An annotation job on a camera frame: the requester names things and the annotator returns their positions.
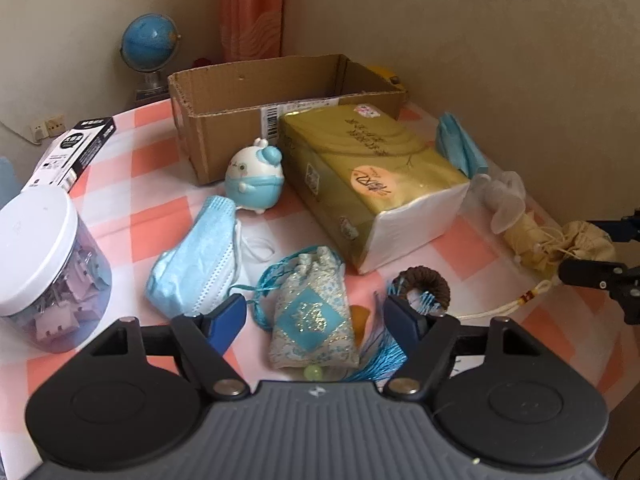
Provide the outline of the orange finger cot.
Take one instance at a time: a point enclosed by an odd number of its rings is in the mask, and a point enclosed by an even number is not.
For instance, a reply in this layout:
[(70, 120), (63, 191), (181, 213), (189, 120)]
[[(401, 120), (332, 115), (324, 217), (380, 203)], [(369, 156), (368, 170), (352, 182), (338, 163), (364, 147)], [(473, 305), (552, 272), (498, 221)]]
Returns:
[(352, 330), (354, 331), (355, 344), (360, 347), (366, 334), (367, 322), (370, 316), (370, 310), (358, 304), (352, 304), (350, 307), (350, 316), (352, 317)]

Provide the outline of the brown hair scrunchie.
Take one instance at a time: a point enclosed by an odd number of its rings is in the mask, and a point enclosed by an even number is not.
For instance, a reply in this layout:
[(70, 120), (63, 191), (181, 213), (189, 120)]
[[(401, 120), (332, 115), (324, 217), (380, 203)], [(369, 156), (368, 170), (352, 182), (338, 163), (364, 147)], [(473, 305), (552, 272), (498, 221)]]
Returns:
[(451, 301), (448, 282), (442, 274), (427, 266), (412, 266), (401, 271), (390, 285), (390, 294), (407, 300), (422, 314), (447, 311)]

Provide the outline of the blue face mask stack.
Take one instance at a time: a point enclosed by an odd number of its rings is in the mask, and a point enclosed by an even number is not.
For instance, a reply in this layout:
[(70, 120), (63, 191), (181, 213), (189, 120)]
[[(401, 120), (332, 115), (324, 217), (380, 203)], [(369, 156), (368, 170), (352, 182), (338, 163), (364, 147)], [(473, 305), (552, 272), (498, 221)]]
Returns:
[(263, 263), (273, 255), (269, 240), (242, 235), (233, 200), (209, 196), (188, 234), (152, 266), (145, 297), (166, 318), (209, 314), (238, 282), (244, 257)]

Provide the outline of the blue embroidered sachet pouch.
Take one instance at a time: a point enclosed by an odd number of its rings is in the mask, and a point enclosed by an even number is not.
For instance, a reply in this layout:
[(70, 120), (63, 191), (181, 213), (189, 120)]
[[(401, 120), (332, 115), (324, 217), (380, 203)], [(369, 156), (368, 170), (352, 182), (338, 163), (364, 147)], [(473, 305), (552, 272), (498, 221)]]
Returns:
[(274, 368), (354, 370), (360, 357), (352, 325), (342, 259), (328, 246), (310, 246), (267, 268), (248, 292), (255, 324), (270, 333)]

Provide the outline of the yellow sock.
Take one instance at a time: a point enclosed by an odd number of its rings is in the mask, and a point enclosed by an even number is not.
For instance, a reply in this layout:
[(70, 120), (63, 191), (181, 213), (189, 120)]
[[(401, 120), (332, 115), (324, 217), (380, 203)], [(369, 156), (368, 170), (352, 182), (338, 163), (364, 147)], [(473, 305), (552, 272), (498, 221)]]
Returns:
[(529, 211), (503, 233), (521, 266), (552, 278), (563, 259), (564, 235), (557, 228), (541, 226)]

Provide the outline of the white sock ball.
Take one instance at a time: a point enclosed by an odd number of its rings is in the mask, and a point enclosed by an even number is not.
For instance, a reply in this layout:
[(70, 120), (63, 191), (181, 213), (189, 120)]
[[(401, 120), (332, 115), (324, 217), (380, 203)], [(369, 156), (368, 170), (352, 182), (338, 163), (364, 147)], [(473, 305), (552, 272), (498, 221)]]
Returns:
[(525, 214), (526, 189), (515, 171), (503, 171), (495, 178), (477, 174), (471, 180), (471, 188), (492, 212), (490, 229), (494, 234), (506, 232)]

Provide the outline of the blue white plush toy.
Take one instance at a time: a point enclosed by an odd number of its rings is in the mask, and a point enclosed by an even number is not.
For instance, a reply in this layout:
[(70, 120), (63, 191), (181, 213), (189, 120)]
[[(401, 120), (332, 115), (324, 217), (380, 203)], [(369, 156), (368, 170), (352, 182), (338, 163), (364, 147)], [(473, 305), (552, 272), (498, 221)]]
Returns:
[(224, 192), (238, 208), (263, 214), (279, 200), (284, 185), (282, 153), (267, 139), (256, 138), (230, 160)]

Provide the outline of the cream embroidered sachet pouch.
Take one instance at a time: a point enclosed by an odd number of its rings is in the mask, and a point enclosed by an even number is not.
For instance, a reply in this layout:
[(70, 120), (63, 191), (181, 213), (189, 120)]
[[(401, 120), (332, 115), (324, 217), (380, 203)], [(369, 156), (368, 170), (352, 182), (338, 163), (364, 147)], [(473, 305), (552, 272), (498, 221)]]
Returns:
[[(564, 235), (564, 243), (562, 244), (563, 259), (560, 264), (567, 259), (614, 261), (616, 252), (612, 240), (608, 234), (593, 224), (582, 220), (572, 221), (562, 226), (559, 230)], [(485, 312), (458, 315), (458, 319), (460, 321), (475, 321), (483, 318), (493, 318), (494, 316), (509, 316), (520, 307), (523, 307), (524, 304), (548, 292), (559, 282), (558, 270), (556, 270), (552, 278), (544, 278), (535, 287), (526, 290), (518, 299)]]

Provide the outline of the gold tissue paper pack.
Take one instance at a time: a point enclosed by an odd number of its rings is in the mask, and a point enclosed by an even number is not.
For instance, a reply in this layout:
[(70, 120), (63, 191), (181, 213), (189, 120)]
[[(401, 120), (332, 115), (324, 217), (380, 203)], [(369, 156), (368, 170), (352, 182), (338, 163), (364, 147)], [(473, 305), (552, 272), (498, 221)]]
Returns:
[(444, 234), (470, 181), (420, 136), (369, 104), (279, 120), (285, 180), (360, 274)]

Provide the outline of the clear jar white lid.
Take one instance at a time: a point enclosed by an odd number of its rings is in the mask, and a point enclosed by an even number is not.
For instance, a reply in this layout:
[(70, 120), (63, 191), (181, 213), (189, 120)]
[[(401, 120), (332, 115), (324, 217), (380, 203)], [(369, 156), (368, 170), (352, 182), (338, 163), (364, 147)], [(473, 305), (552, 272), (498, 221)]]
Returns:
[(102, 320), (112, 271), (67, 192), (38, 186), (1, 209), (1, 319), (42, 351), (78, 347)]

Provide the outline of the folded blue face mask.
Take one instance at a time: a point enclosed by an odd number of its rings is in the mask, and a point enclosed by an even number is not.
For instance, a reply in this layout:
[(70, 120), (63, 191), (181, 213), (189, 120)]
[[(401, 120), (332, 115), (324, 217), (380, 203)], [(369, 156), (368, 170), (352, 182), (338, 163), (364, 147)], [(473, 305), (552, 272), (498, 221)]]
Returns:
[(435, 148), (469, 179), (488, 173), (488, 162), (480, 148), (453, 114), (445, 113), (439, 117)]

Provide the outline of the yellow toy car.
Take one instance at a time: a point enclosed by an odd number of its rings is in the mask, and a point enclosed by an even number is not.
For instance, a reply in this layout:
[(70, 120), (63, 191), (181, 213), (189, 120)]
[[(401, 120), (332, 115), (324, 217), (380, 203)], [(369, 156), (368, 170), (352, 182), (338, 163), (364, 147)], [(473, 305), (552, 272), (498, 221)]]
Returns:
[(373, 73), (376, 73), (378, 76), (385, 79), (390, 84), (393, 84), (397, 88), (402, 88), (402, 82), (397, 74), (395, 74), (392, 70), (388, 68), (384, 68), (381, 66), (368, 65), (367, 69)]

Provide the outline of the orange pink curtain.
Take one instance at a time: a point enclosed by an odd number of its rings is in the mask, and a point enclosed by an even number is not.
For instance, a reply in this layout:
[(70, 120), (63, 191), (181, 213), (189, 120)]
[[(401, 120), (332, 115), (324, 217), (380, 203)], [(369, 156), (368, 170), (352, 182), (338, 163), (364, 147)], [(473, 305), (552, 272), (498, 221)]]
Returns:
[(281, 55), (283, 0), (220, 0), (220, 36), (226, 62)]

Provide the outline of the beige wall socket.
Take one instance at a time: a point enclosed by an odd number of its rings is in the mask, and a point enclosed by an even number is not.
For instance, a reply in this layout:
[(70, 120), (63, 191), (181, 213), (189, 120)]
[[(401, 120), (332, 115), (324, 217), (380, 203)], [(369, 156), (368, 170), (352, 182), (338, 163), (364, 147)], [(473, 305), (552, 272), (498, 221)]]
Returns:
[(47, 128), (47, 133), (50, 138), (59, 136), (66, 130), (65, 118), (63, 115), (56, 115), (49, 117), (44, 121)]

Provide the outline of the white wall socket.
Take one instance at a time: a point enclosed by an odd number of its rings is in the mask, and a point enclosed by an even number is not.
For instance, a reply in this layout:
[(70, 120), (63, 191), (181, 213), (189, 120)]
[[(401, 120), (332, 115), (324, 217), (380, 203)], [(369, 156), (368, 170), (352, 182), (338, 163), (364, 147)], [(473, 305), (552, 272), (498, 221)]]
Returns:
[(47, 124), (45, 122), (33, 122), (29, 126), (30, 135), (32, 136), (32, 143), (40, 144), (44, 139), (49, 136)]

